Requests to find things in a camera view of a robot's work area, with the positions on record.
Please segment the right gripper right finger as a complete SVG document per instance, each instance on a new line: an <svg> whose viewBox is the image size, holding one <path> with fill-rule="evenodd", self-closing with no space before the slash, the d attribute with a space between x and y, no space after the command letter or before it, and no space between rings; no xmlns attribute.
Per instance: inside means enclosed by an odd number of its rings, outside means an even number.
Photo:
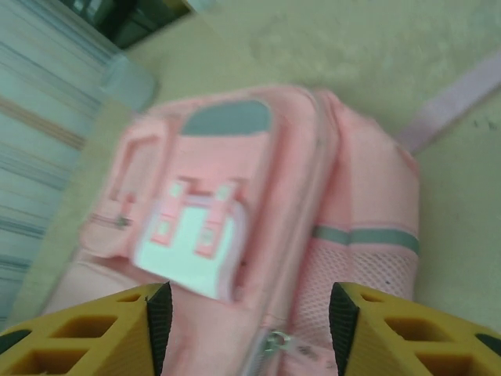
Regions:
<svg viewBox="0 0 501 376"><path fill-rule="evenodd" d="M499 333L355 283L335 283L330 332L340 375L500 373Z"/></svg>

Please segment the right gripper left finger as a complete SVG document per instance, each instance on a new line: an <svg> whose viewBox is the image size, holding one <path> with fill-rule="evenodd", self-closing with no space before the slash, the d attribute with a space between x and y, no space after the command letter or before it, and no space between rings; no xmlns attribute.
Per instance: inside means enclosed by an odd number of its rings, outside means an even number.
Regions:
<svg viewBox="0 0 501 376"><path fill-rule="evenodd" d="M146 284L17 324L1 333L3 375L160 375L171 286Z"/></svg>

